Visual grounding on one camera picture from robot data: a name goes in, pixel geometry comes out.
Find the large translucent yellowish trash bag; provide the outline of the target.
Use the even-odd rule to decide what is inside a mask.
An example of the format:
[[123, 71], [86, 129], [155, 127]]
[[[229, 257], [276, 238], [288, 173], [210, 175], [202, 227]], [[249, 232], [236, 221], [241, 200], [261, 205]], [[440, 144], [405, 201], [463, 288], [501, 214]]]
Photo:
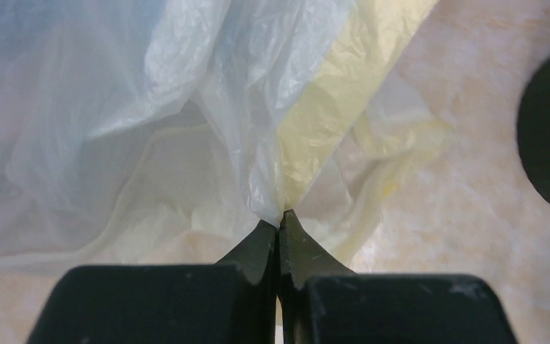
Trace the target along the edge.
[[434, 1], [0, 1], [0, 270], [214, 261], [294, 209], [344, 263], [450, 132]]

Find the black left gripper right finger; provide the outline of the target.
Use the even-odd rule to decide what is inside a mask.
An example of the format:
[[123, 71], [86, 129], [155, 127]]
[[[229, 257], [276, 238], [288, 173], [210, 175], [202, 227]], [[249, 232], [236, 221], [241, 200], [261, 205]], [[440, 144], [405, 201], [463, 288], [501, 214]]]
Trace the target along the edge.
[[491, 287], [470, 274], [360, 274], [303, 229], [279, 227], [285, 343], [515, 343]]

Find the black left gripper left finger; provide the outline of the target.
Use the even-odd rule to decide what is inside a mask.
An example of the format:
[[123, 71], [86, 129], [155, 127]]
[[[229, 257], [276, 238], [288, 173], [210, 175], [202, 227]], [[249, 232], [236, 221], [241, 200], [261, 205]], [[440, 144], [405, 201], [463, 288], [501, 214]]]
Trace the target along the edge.
[[214, 264], [84, 265], [52, 289], [30, 343], [272, 343], [276, 228]]

